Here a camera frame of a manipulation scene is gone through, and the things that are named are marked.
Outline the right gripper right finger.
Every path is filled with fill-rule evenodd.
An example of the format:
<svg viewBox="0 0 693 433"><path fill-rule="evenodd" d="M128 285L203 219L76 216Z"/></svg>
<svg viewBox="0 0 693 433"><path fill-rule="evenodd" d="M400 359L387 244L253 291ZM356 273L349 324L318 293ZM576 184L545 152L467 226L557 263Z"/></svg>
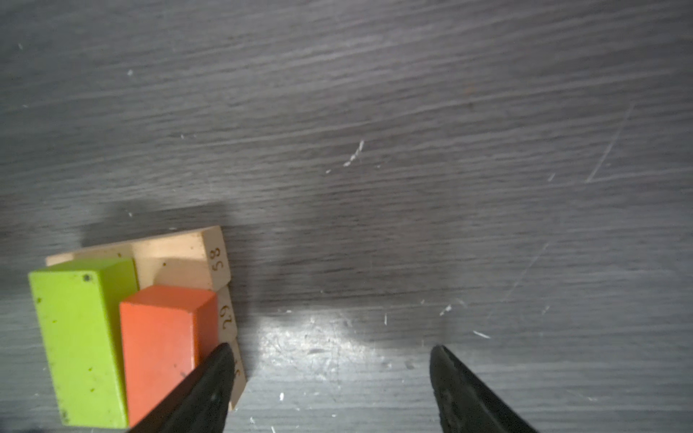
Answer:
<svg viewBox="0 0 693 433"><path fill-rule="evenodd" d="M443 345L431 350L430 376L443 432L537 432Z"/></svg>

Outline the natural wood block 29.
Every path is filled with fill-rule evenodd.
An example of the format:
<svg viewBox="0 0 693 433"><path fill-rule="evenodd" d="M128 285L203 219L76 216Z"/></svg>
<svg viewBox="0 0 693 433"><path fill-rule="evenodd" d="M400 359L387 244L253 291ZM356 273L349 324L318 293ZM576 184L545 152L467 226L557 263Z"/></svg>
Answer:
<svg viewBox="0 0 693 433"><path fill-rule="evenodd" d="M220 343L233 343L237 338L236 314L231 301L230 289L222 287L218 295L218 336Z"/></svg>

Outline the lime green wood block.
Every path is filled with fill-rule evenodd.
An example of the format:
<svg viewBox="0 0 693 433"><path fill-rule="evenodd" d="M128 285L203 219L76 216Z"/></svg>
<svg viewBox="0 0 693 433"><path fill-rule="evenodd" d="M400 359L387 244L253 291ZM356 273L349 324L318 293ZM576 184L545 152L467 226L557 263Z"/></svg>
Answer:
<svg viewBox="0 0 693 433"><path fill-rule="evenodd" d="M78 259L28 279L61 422L127 428L119 305L139 289L133 261Z"/></svg>

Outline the natural wood block 31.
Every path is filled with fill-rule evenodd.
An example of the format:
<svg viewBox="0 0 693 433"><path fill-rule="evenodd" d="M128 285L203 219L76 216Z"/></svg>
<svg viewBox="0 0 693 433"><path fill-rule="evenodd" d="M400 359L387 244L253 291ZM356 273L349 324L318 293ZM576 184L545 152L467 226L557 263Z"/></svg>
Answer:
<svg viewBox="0 0 693 433"><path fill-rule="evenodd" d="M247 375L245 374L245 366L241 357L240 346L238 339L235 339L231 344L235 364L234 364L234 384L230 395L229 411L236 411L238 402L247 386Z"/></svg>

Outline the natural wood block 58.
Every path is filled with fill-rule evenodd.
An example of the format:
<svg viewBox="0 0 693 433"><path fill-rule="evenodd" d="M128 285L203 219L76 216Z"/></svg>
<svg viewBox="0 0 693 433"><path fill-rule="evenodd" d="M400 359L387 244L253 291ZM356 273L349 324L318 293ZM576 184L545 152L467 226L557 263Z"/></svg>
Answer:
<svg viewBox="0 0 693 433"><path fill-rule="evenodd" d="M54 254L48 266L79 259L131 258L139 286L169 285L220 290L231 282L226 243L219 226L152 236Z"/></svg>

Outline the orange wood block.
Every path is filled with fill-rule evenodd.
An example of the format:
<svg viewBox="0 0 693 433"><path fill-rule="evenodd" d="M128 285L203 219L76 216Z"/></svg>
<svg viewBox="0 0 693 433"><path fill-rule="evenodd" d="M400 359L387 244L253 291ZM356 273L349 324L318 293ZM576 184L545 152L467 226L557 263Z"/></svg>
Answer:
<svg viewBox="0 0 693 433"><path fill-rule="evenodd" d="M155 285L120 303L129 423L148 415L218 346L218 296Z"/></svg>

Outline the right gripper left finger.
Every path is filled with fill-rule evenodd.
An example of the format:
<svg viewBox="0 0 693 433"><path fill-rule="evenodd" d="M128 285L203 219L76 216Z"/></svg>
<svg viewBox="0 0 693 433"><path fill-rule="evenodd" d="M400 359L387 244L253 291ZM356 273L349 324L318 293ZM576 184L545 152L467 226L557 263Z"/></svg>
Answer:
<svg viewBox="0 0 693 433"><path fill-rule="evenodd" d="M223 432L235 362L230 344L220 344L129 432Z"/></svg>

